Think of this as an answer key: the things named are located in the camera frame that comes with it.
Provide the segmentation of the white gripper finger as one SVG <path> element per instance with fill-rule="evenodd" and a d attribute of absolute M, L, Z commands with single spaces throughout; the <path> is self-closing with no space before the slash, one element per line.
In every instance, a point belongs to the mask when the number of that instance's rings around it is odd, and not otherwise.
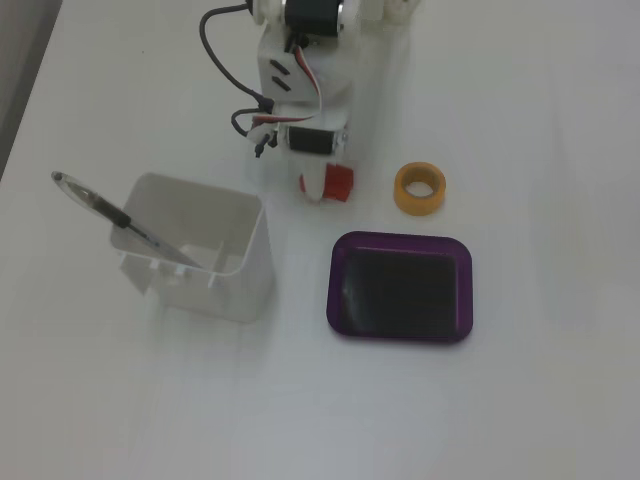
<path fill-rule="evenodd" d="M 302 159 L 300 170 L 305 186 L 305 195 L 315 203 L 322 200 L 325 189 L 327 162 L 322 159 Z"/>

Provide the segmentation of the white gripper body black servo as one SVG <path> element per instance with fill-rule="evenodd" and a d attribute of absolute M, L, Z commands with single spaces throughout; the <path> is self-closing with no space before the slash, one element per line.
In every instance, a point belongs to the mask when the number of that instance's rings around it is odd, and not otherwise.
<path fill-rule="evenodd" d="M 336 37 L 296 34 L 269 24 L 257 49 L 264 97 L 271 114 L 256 115 L 256 143 L 277 134 L 277 144 L 300 155 L 342 163 L 355 91 L 361 29 L 341 26 Z"/>

